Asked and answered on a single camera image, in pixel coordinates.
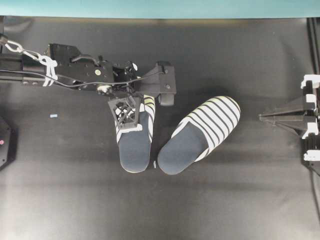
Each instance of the black mount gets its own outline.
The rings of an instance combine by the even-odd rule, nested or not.
[[[308,18],[307,24],[314,73],[320,75],[317,19]],[[283,128],[302,138],[302,164],[318,175],[320,175],[319,91],[319,86],[307,80],[301,97],[259,115],[262,122]]]
[[[119,129],[135,128],[138,125],[144,95],[158,98],[162,106],[174,104],[177,92],[175,68],[169,62],[157,62],[141,80],[137,80],[137,66],[131,61],[119,65],[103,60],[102,57],[96,60],[90,55],[82,54],[75,46],[56,43],[49,44],[45,55],[57,62],[54,70],[59,82],[74,90],[96,91],[107,96]],[[44,65],[24,54],[0,54],[0,69],[46,74]],[[41,87],[44,82],[42,76],[13,72],[0,72],[0,79],[21,81],[25,86],[35,87]]]

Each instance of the slipper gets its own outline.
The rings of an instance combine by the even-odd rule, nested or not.
[[[129,173],[143,172],[149,165],[155,114],[155,98],[144,95],[137,127],[119,130],[115,124],[120,163]]]
[[[182,119],[158,155],[166,174],[182,172],[208,156],[239,122],[240,107],[231,97],[217,96],[204,102]]]

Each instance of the white stripe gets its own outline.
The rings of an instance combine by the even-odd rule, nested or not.
[[[234,114],[237,116],[238,119],[240,119],[240,112],[238,110],[238,108],[225,96],[218,96],[217,98],[223,100],[225,102],[225,104],[227,104],[233,111]]]
[[[151,107],[149,107],[148,105],[145,105],[145,110],[152,116],[152,119],[155,120],[155,115]]]
[[[210,108],[206,106],[199,106],[198,108],[202,109],[206,114],[208,114],[213,121],[222,129],[224,133],[224,137],[222,137],[222,140],[224,140],[228,136],[228,128],[227,126],[218,118],[217,113],[214,113]]]
[[[193,125],[195,125],[197,128],[199,128],[199,129],[203,132],[203,134],[204,134],[204,136],[205,136],[205,139],[206,139],[206,141],[207,141],[207,143],[208,143],[208,147],[209,147],[210,152],[211,152],[211,151],[214,149],[214,144],[213,144],[213,142],[211,141],[211,138],[209,137],[209,135],[206,133],[206,131],[203,130],[202,126],[200,126],[198,123],[196,123],[195,121],[193,121],[191,118],[188,118],[188,121],[189,121],[190,123],[192,123]]]
[[[214,124],[214,122],[208,118],[201,110],[199,109],[195,109],[193,111],[193,113],[197,113],[200,118],[205,122],[207,123],[211,128],[212,130],[218,135],[219,139],[217,139],[217,142],[216,142],[216,145],[220,144],[220,142],[222,142],[225,138],[224,138],[224,135],[228,134],[228,133],[224,133],[223,135],[223,132],[217,127],[216,124]],[[215,135],[214,132],[212,132],[212,130],[210,129],[210,133],[212,133],[212,136],[214,136],[215,138],[217,138],[217,136]]]
[[[194,114],[196,111],[192,111],[189,116],[191,116],[195,121],[199,123],[209,134],[209,136],[213,139],[214,145],[217,146],[219,144],[219,139],[214,134],[214,132],[202,121],[202,116],[198,117],[196,114]]]
[[[171,138],[173,138],[175,135],[177,135],[188,123],[188,118],[183,118],[178,125],[180,125],[179,127],[177,127],[174,132],[171,135]]]
[[[221,107],[221,102],[216,103],[220,108],[223,109],[223,107]],[[213,111],[225,122],[225,124],[228,126],[228,128],[230,129],[230,132],[233,129],[232,123],[230,121],[230,119],[216,106],[214,105],[212,102],[206,101],[203,105],[207,105],[209,107],[211,107],[213,109]]]

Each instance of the black table surface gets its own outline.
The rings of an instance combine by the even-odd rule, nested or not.
[[[306,19],[8,17],[5,32],[38,52],[60,43],[131,60],[141,74],[169,61],[177,95],[156,106],[149,167],[131,174],[105,97],[2,83],[0,114],[18,136],[0,171],[1,240],[320,239],[299,138],[258,118],[299,97],[313,73]],[[154,168],[179,121],[220,95],[242,110],[225,142],[178,175]]]

